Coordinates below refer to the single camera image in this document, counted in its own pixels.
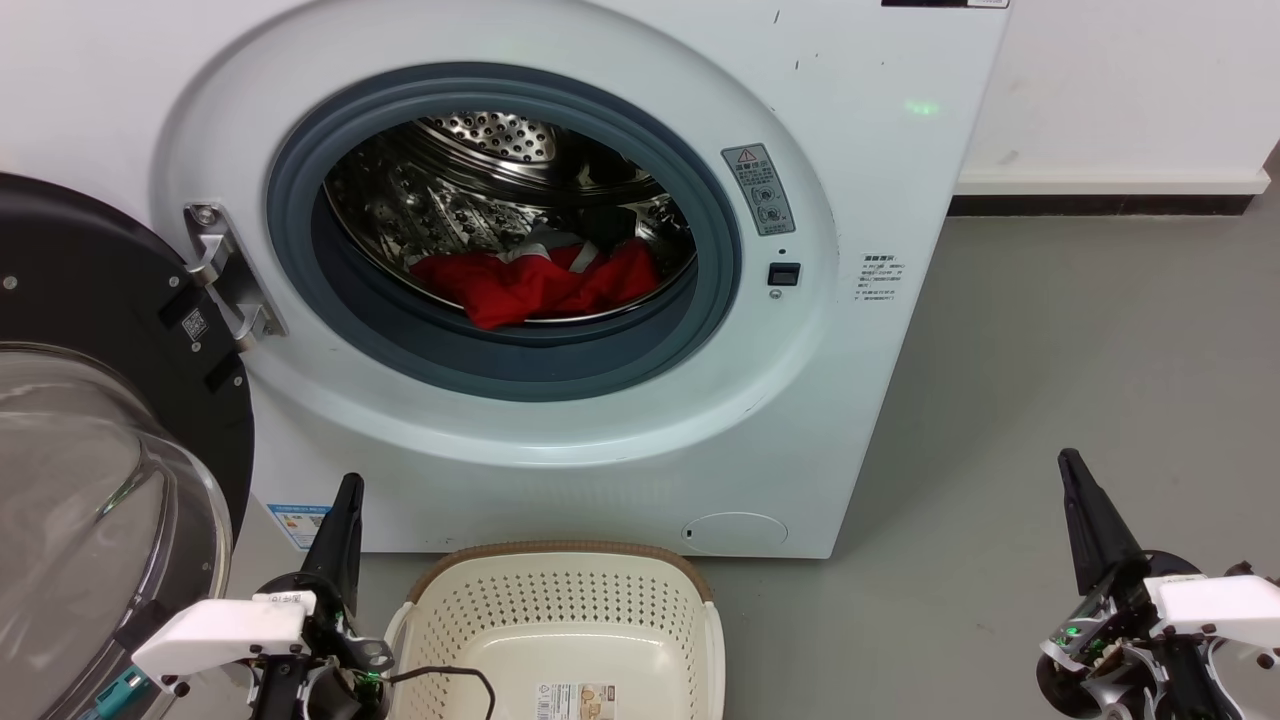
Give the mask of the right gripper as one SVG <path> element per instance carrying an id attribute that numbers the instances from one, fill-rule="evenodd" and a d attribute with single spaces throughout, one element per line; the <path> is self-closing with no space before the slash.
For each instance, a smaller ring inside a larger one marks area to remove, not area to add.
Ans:
<path id="1" fill-rule="evenodd" d="M 1201 579 L 1172 553 L 1144 552 L 1076 448 L 1059 452 L 1080 605 L 1041 646 L 1036 680 L 1071 719 L 1239 719 L 1212 632 L 1160 630 L 1151 580 Z"/>

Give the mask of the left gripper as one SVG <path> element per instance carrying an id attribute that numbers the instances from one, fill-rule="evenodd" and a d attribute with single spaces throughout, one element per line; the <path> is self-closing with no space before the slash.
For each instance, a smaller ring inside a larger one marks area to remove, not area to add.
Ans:
<path id="1" fill-rule="evenodd" d="M 284 650 L 250 647 L 252 719 L 384 719 L 396 656 L 383 638 L 365 635 L 355 611 L 364 538 L 361 475 L 343 475 L 302 571 L 273 579 L 266 594 L 315 598 L 300 637 Z"/>

